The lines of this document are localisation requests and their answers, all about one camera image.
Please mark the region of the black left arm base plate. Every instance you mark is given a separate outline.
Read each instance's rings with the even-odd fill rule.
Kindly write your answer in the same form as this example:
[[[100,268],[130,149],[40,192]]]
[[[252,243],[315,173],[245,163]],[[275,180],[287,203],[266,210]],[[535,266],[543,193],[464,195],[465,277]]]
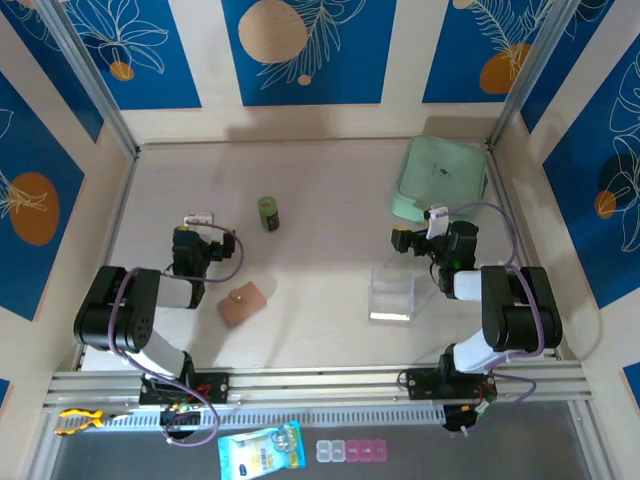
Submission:
[[[230,375],[226,372],[196,372],[191,388],[214,405],[227,403]],[[140,405],[168,405],[175,403],[200,404],[193,395],[181,389],[142,376],[139,393]]]

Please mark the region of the aluminium table side rail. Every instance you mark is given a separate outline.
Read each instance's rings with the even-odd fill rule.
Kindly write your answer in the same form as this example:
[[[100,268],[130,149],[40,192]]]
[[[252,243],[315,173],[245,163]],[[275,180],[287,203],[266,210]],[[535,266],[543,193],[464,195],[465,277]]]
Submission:
[[[122,184],[120,191],[116,196],[113,215],[109,223],[109,228],[107,230],[106,244],[103,248],[103,252],[100,257],[99,266],[108,264],[113,255],[122,217],[124,214],[124,210],[126,208],[126,202],[127,202],[131,185],[135,176],[137,163],[140,158],[140,152],[141,150],[138,149],[136,154],[134,155],[131,165],[128,167],[126,171],[126,175],[124,177],[124,183]]]
[[[563,335],[547,272],[527,266],[526,243],[494,153],[486,153],[489,178],[509,234],[511,253],[503,266],[483,269],[483,331],[492,349],[506,357],[535,358],[556,348]]]

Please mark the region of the aluminium mounting rail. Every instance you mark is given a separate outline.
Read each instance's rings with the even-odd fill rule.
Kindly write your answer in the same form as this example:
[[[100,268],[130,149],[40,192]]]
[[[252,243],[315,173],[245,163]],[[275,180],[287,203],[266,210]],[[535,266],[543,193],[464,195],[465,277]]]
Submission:
[[[292,369],[232,369],[227,404],[232,408],[407,404],[397,384],[400,366]],[[577,361],[513,361],[494,370],[498,400],[514,401],[536,383],[529,401],[589,401],[593,398]],[[43,407],[132,406],[138,402],[140,375],[124,371],[53,374]]]

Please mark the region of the clear acrylic card stand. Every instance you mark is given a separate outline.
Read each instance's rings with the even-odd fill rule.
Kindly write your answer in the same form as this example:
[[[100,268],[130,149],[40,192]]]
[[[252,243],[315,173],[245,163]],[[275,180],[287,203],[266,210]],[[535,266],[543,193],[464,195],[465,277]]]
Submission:
[[[410,270],[376,268],[369,284],[368,318],[372,322],[406,324],[415,308],[415,275]]]

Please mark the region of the green cylindrical can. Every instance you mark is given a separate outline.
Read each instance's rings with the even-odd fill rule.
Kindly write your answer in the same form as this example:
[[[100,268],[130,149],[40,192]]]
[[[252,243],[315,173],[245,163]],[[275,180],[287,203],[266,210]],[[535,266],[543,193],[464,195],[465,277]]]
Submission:
[[[257,202],[257,207],[263,229],[266,232],[274,232],[280,226],[277,203],[272,196],[263,196]]]

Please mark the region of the aluminium frame post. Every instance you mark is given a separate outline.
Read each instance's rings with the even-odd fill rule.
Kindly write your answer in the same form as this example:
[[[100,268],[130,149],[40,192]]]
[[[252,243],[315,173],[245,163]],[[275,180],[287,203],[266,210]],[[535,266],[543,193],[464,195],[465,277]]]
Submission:
[[[74,74],[100,112],[126,156],[136,161],[139,146],[93,58],[58,0],[34,0],[38,13]]]
[[[487,138],[486,145],[494,153],[508,129],[513,117],[518,114],[536,85],[549,58],[570,23],[580,0],[554,0],[549,16],[542,24],[532,44],[524,66],[518,74],[511,91],[506,96],[502,111]]]

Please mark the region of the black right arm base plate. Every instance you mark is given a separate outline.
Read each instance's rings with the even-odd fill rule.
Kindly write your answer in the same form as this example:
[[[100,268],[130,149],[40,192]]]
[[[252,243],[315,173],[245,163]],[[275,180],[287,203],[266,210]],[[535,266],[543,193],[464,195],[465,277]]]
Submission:
[[[493,378],[455,370],[412,368],[405,373],[411,400],[492,400],[498,396]]]

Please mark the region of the mint green zip pouch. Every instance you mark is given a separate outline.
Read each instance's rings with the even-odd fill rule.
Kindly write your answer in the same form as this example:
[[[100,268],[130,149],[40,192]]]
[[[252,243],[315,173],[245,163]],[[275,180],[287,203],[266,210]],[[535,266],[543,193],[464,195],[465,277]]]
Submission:
[[[484,150],[470,144],[421,135],[408,144],[391,197],[394,216],[424,221],[434,205],[451,210],[483,198],[488,179]]]

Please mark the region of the yellow black pliers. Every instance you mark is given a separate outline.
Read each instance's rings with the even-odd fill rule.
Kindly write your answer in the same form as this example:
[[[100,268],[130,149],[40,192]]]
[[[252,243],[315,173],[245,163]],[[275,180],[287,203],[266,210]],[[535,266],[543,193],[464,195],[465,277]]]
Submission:
[[[86,429],[103,428],[108,421],[123,420],[130,416],[130,412],[106,414],[105,411],[101,409],[87,410],[69,408],[62,410],[58,414],[58,418],[64,419],[66,423],[74,420],[75,424],[71,427],[65,425],[63,428],[56,428],[55,434],[58,436],[71,436]]]

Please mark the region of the blue white snack packet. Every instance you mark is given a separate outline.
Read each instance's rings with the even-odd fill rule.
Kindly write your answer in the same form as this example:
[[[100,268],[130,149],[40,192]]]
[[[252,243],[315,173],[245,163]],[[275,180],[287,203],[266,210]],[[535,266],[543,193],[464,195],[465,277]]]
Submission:
[[[307,465],[297,420],[277,427],[221,437],[217,441],[220,480],[255,480]]]

